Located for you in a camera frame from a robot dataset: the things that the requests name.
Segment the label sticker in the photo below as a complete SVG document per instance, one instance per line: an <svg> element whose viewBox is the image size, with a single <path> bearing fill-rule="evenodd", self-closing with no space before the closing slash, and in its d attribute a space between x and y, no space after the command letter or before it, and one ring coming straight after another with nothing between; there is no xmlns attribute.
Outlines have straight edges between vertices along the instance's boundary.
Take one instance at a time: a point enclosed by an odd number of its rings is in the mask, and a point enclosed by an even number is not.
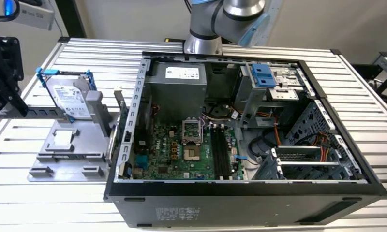
<svg viewBox="0 0 387 232"><path fill-rule="evenodd" d="M65 113L75 119L92 119L80 89L75 86L53 86L53 90Z"/></svg>
<svg viewBox="0 0 387 232"><path fill-rule="evenodd" d="M232 118L232 119L236 119L236 118L238 118L238 115L239 115L238 111L234 110L234 112L232 112L232 114L231 114L231 118Z"/></svg>
<svg viewBox="0 0 387 232"><path fill-rule="evenodd" d="M196 221L200 208L156 208L156 217L159 221Z"/></svg>
<svg viewBox="0 0 387 232"><path fill-rule="evenodd" d="M166 78L199 80L199 68L168 67Z"/></svg>
<svg viewBox="0 0 387 232"><path fill-rule="evenodd" d="M271 117L255 117L255 121L259 127L274 126L274 119Z"/></svg>

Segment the blue plastic latch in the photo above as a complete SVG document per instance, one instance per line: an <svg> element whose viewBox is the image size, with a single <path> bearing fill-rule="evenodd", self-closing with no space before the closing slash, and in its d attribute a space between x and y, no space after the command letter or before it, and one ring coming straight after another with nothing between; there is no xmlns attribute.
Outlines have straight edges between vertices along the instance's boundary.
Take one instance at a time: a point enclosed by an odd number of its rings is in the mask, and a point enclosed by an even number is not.
<svg viewBox="0 0 387 232"><path fill-rule="evenodd" d="M45 88L45 81L43 79L41 71L43 71L43 68L41 67L36 68L36 73L37 73L36 74L36 77L40 80L41 86Z"/></svg>
<svg viewBox="0 0 387 232"><path fill-rule="evenodd" d="M267 64L251 65L252 76L256 79L256 86L260 88L274 88L276 81L271 73L270 66Z"/></svg>
<svg viewBox="0 0 387 232"><path fill-rule="evenodd" d="M57 75L59 74L59 69L47 69L43 72L44 75Z"/></svg>
<svg viewBox="0 0 387 232"><path fill-rule="evenodd" d="M147 155L138 155L136 156L136 165L143 170L148 169L148 156Z"/></svg>
<svg viewBox="0 0 387 232"><path fill-rule="evenodd" d="M88 70L88 71L85 71L85 74L89 77L91 89L97 91L96 84L95 84L93 73L91 72L91 70Z"/></svg>
<svg viewBox="0 0 387 232"><path fill-rule="evenodd" d="M234 155L235 159L240 159L240 160L247 160L248 158L246 156L240 156L240 155Z"/></svg>
<svg viewBox="0 0 387 232"><path fill-rule="evenodd" d="M76 121L76 119L72 116L67 116L67 118L69 119L69 122L73 123Z"/></svg>

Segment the cable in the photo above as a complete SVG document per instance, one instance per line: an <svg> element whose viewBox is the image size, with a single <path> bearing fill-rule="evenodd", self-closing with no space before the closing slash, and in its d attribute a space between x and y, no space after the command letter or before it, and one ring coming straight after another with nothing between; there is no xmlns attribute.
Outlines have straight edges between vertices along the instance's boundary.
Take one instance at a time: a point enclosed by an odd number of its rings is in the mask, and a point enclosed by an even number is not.
<svg viewBox="0 0 387 232"><path fill-rule="evenodd" d="M53 5L52 5L51 0L48 0L48 2L49 2L49 4L51 4L51 7L52 7L52 9L53 9L53 12L56 13L56 10L55 10L55 8L53 8ZM60 28L59 22L57 22L57 20L56 20L56 17L55 17L55 22L56 22L56 25L57 25L57 28L59 28L59 31L60 31L60 35L61 35L61 37L63 37L64 35L63 35L63 31L61 31L61 28Z"/></svg>
<svg viewBox="0 0 387 232"><path fill-rule="evenodd" d="M251 160L248 160L248 159L242 159L242 160L247 161L252 165L259 165L258 163L251 162Z"/></svg>
<svg viewBox="0 0 387 232"><path fill-rule="evenodd" d="M282 145L282 141L279 140L279 136L278 136L276 124L278 124L278 116L275 116L274 133L275 133L276 144L280 146Z"/></svg>
<svg viewBox="0 0 387 232"><path fill-rule="evenodd" d="M5 16L5 15L0 15L0 22L9 22L9 21L13 21L19 15L20 15L20 3L19 3L19 0L13 0L15 4L16 4L16 10L15 12Z"/></svg>
<svg viewBox="0 0 387 232"><path fill-rule="evenodd" d="M184 0L184 2L186 2L186 5L187 5L187 8L188 8L188 11L190 11L190 13L191 13L191 11L192 11L192 6L191 6L188 0Z"/></svg>
<svg viewBox="0 0 387 232"><path fill-rule="evenodd" d="M228 120L228 119L231 119L230 117L215 117L215 116L210 116L206 112L202 112L202 115L203 115L207 119L210 119L210 120L212 120L212 121L223 121L223 120Z"/></svg>
<svg viewBox="0 0 387 232"><path fill-rule="evenodd" d="M371 81L374 81L374 86L375 86L375 90L377 90L377 88L378 88L378 86L377 86L377 82L382 84L383 81L381 81L381 80L378 80L378 79L373 79Z"/></svg>
<svg viewBox="0 0 387 232"><path fill-rule="evenodd" d="M311 137L314 137L314 136L317 136L317 135L318 135L318 133L311 134L311 135L307 135L304 138L302 138L299 141L295 142L294 146L299 146L300 143L302 143L304 140L307 140L309 138L311 138Z"/></svg>

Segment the black cable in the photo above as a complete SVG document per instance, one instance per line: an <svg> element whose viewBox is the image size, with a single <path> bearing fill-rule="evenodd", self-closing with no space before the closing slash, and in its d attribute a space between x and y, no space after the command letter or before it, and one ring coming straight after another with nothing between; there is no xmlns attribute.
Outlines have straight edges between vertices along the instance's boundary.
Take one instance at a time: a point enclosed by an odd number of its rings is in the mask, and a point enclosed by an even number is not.
<svg viewBox="0 0 387 232"><path fill-rule="evenodd" d="M304 138L302 138L299 141L295 142L294 146L299 146L303 141L306 141L309 138L311 138L311 137L314 137L317 135L319 135L319 133L307 135Z"/></svg>
<svg viewBox="0 0 387 232"><path fill-rule="evenodd" d="M278 127L278 130L284 130L286 129L286 127ZM248 153L251 154L251 155L254 155L255 157L267 157L267 154L259 154L259 153L256 153L254 150L252 150L252 145L259 141L259 140L263 140L263 142L267 144L267 146L268 147L276 147L278 146L278 144L275 144L272 141L270 141L267 138L266 138L266 136L271 133L271 132L274 132L274 127L271 127L271 128L267 128L267 129L264 129L263 130L263 132L262 132L262 135L260 136L256 136L252 140L251 140L251 142L248 143L248 146L247 146L247 150L248 150Z"/></svg>
<svg viewBox="0 0 387 232"><path fill-rule="evenodd" d="M272 147L276 147L278 146L278 144L276 143L274 143L274 142L271 142L266 137L267 137L267 135L271 133L271 132L274 132L274 127L272 128L268 128L268 129L266 129L264 131L263 131L263 134L262 134L262 140L263 140L263 142L272 148Z"/></svg>
<svg viewBox="0 0 387 232"><path fill-rule="evenodd" d="M49 4L51 4L51 7L52 7L52 9L53 9L53 12L56 13L56 10L55 10L55 8L53 8L53 5L52 5L52 3L51 3L51 0L48 0L48 1L49 1ZM61 35L61 37L63 37L64 35L63 35L63 31L61 31L61 28L60 28L59 22L57 22L57 20L56 20L56 17L55 17L55 22L56 22L56 25L57 25L57 28L59 28L59 31L60 31L60 35Z"/></svg>
<svg viewBox="0 0 387 232"><path fill-rule="evenodd" d="M187 5L187 8L188 8L188 11L190 11L190 13L191 13L191 11L192 11L192 6L191 6L188 0L184 0L184 2L186 2L186 5Z"/></svg>
<svg viewBox="0 0 387 232"><path fill-rule="evenodd" d="M13 0L15 4L16 4L16 10L15 12L5 16L5 15L0 15L0 22L9 22L9 21L13 21L19 15L20 15L20 3L19 3L19 0Z"/></svg>
<svg viewBox="0 0 387 232"><path fill-rule="evenodd" d="M252 165L259 165L258 163L251 162L251 160L248 160L248 159L242 159L242 160L247 161Z"/></svg>

